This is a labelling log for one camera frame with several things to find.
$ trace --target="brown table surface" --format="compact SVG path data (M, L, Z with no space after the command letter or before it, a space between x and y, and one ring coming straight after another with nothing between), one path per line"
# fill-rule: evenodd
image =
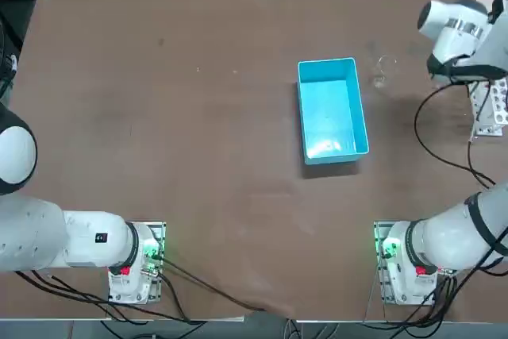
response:
M231 295L299 319L361 320L376 266L372 223L431 216L479 185L428 155L413 135L433 89L432 44L416 23L428 0L39 0L12 108L35 132L37 173L23 190L64 209L167 222L167 254ZM381 55L398 60L372 86ZM302 166L295 93L301 60L353 56L370 153L357 164ZM421 135L465 163L464 89L434 99ZM501 180L504 139L475 144ZM63 273L104 295L105 271ZM245 313L172 276L195 318ZM0 278L4 318L103 317ZM506 322L504 279L475 275L453 321ZM169 294L158 306L176 314ZM388 318L407 312L387 308ZM145 317L143 314L132 314ZM368 319L383 319L379 288Z

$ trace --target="red button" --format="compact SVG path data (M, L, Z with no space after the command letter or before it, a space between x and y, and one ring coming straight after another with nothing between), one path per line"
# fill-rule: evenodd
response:
M425 275L425 274L427 274L427 272L425 271L425 268L423 268L422 266L417 266L415 269L416 269L416 274L417 275Z

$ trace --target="white robotic arm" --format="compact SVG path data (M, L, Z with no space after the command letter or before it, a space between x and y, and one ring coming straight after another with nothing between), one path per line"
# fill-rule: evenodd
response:
M490 13L475 0L432 0L421 11L418 30L436 41L427 60L431 75L464 81L508 75L506 0L494 0Z
M495 86L492 80L505 78L508 75L506 4L506 0L494 0L488 13L485 6L474 0L428 3L421 12L418 29L436 41L427 61L429 73L464 82L488 80L490 85L486 84L490 87ZM508 111L505 110L506 81L496 92L488 114L497 119L494 107L499 110L501 101L499 113ZM438 273L452 274L476 266L508 226L507 205L508 183L504 183L472 195L433 218L395 222L379 246L394 301L423 303L435 289ZM508 256L508 238L495 245L483 266L504 256Z
M36 164L32 131L0 103L0 272L105 267L115 302L159 300L161 263L152 255L163 255L164 224L126 222L103 211L61 210L15 192Z

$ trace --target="wire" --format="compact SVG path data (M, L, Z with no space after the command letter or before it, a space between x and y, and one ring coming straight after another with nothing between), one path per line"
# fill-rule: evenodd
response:
M487 88L487 94L486 94L486 95L485 95L485 97L483 98L482 105L481 105L481 107L479 108L478 113L476 114L476 121L479 121L479 115L482 113L483 108L485 107L485 104L487 103L487 100L489 99L489 95L491 95L491 86L490 86L490 85L489 85L489 87Z
M188 330L186 333L183 333L179 337L176 337L175 339L183 339L185 337L188 337L191 335L194 331L197 331L198 329L201 329L207 322L201 323L199 326L194 327L193 329ZM162 335L159 335L158 333L140 333L139 335L136 335L135 337L132 337L131 339L141 339L141 338L153 338L156 337L156 339L166 339Z
M505 277L508 275L508 270L503 272L503 273L493 273L493 272L490 272L486 269L482 269L482 272L488 274L488 275L492 275L493 277Z
M167 260L167 259L165 259L165 258L163 258L161 256L157 256L157 255L152 256L152 258L154 260L162 260L163 262L165 262L166 264L172 266L173 268L175 268L179 272L182 272L183 274L187 275L188 277L191 277L194 281L200 283L204 287L210 289L211 291L214 291L215 293L217 293L220 296L228 299L229 301L231 301L233 303L236 303L238 306L244 307L245 309L251 310L251 311L266 311L265 309L262 309L262 308L259 308L259 307L255 307L255 306L249 305L248 303L239 301L238 299L232 297L231 295L226 294L224 291L217 289L216 287L210 285L209 283L203 281L202 279L199 279L197 276L189 273L187 270L181 268L179 265L175 264L174 262L171 262L170 260Z
M433 97L435 96L436 94L446 90L446 89L449 89L450 87L457 87L457 86L464 86L463 83L450 83L448 85L444 85L443 87L440 87L439 89L436 89L435 91L433 91L431 94L429 94L420 104L420 106L418 107L417 111L416 111L416 114L414 115L414 121L413 121L413 130L414 130L414 135L415 137L417 138L418 140L418 143L420 144L420 146L423 147L424 150L427 151L428 154L430 154L432 157L434 157L435 159L439 160L440 162L442 163L445 163L449 166L452 166L452 167L455 167L455 168L460 168L462 170L465 170L467 172L471 172L471 173L475 173L477 174L478 177L482 178L482 179L485 179L486 181L492 183L493 185L495 184L495 181L492 180L491 178L489 178L488 176L486 176L485 174L483 174L482 172L478 172L476 170L471 170L470 168L468 167L465 167L461 164L457 164L457 163L453 163L452 161L450 160L446 160L445 158L442 158L441 156L438 156L436 153L434 153L430 148L427 147L427 145L425 143L423 143L423 141L421 140L420 138L420 134L418 132L418 117L420 116L420 112L421 110L423 109L423 106Z
M479 86L479 82L476 83L475 87L471 91L471 94L476 91L478 86ZM491 94L491 86L488 87L487 93L485 94L485 97L483 98L482 105L479 108L478 113L476 114L476 118L475 118L476 121L479 121L480 114L482 113L483 108L485 107L485 104L487 103L487 100L488 100L490 94ZM489 189L490 187L484 181L482 181L481 178L477 175L477 171L473 168L473 164L472 164L472 160L471 160L471 145L472 145L472 137L473 137L473 133L474 133L474 131L472 131L472 130L474 128L475 128L475 126L473 125L471 128L471 136L468 140L468 166L469 166L469 170L471 171L471 173L474 176L474 178L476 179L476 181L478 183L480 183L483 187Z
M99 321L99 323L101 325L104 326L105 329L107 329L108 331L110 331L110 333L112 335L114 335L115 337L117 337L118 339L124 339L123 337L121 337L120 335L118 335L117 333L115 333L110 327L108 327L108 325L106 323L104 323L103 321Z
M179 337L177 337L176 339L183 339L185 337L188 337L189 335L191 335L194 331L198 330L198 329L201 329L207 322L203 322L201 325L197 326L197 327L194 327L193 329L190 329L189 331L187 331L186 333L184 333L183 335L180 335Z
M21 277L24 281L30 283L32 286L36 287L37 289L45 291L45 292L47 292L49 294L52 294L52 295L57 295L59 297L63 297L63 298L70 299L70 300L77 301L77 302L81 302L81 303L90 303L90 304L94 304L94 305L101 304L101 305L108 305L108 306L121 306L121 307L124 307L125 309L140 311L141 313L146 313L146 314L154 315L154 316L157 316L157 317L162 317L162 318L166 318L166 319L172 319L174 321L186 323L181 318L172 317L171 315L159 313L157 311L151 311L151 310L143 309L141 307L134 306L134 305L127 305L125 303L106 301L105 299L100 299L99 297L97 297L97 301L90 301L88 299L82 299L82 298L75 297L74 295L67 295L67 294L64 294L62 292L55 291L55 290L53 290L51 288L47 288L45 286L40 285L38 282L34 281L33 279L28 277L26 274L23 274L22 272L15 272L15 273L19 277ZM192 322L193 325L199 325L201 323L202 322L198 322L198 321L193 321Z
M60 278L54 276L54 275L51 275L51 278L54 279L56 282L58 283L61 283L62 285L64 285L64 287L60 287L58 285L55 285L54 283L51 283L49 281L47 281L46 279L44 279L38 272L36 272L35 270L32 270L32 274L39 280L41 281L44 285L48 286L48 287L51 287L53 289L56 289L56 290L61 290L61 291L66 291L68 293L72 293L72 294L77 294L77 295L80 295L82 297L84 297L85 299L96 299L98 301L104 301L104 299L101 299L100 297L98 297L97 295L93 295L93 294L88 294L88 293L82 293L81 291L77 291L75 288L71 287L70 285L68 285L67 283L65 283L63 280L61 280ZM115 306L111 306L112 309L114 309L118 315L120 315L124 320L122 321L121 319L118 319L117 317L115 317L113 314L111 314L107 309L105 309L104 307L102 307L100 304L95 304L99 309L101 309L102 311L104 311L104 313L106 315L109 315L113 320L115 321L118 321L118 322L127 322L127 323L130 323L132 325L135 325L135 326L144 326L146 325L148 322L135 322L135 321L132 321L130 319L128 319L117 307Z
M300 339L302 339L302 333L300 333L300 331L298 331L298 327L296 326L296 323L294 323L294 321L293 321L292 319L290 319L290 320L289 320L289 322L290 322L290 324L292 324L292 325L293 325L293 327L294 327L294 332L293 332L293 333L297 333L297 334L298 334L298 337L299 337Z
M475 177L476 181L478 183L480 183L484 188L486 189L489 189L490 186L488 184L486 184L484 181L481 180L481 178L477 175L477 171L473 168L473 164L472 164L472 161L471 161L471 145L472 145L472 142L471 142L471 139L468 141L468 166L469 166L469 170L471 171L472 175Z
M173 296L173 300L175 301L175 305L176 305L176 309L178 310L179 314L180 314L180 317L182 317L182 319L184 321L186 321L187 323L190 322L191 320L185 315L185 313L183 312L183 308L182 308L182 305L180 304L180 301L178 299L178 295L176 294L176 290L175 288L173 287L173 284L171 283L171 281L169 280L168 277L166 277L164 274L160 273L159 274L159 277L164 281L164 283L167 284L167 287L169 287L169 290L171 291L171 294Z
M330 335L328 337L326 337L325 339L331 339L337 333L337 330L339 329L340 325L341 325L340 323L337 323L337 325L335 326L335 329L333 329L333 331L330 333Z

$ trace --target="blue plastic bin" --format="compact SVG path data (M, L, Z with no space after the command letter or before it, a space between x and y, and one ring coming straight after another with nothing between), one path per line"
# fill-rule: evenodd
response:
M368 153L353 58L298 63L298 99L306 164L352 162Z

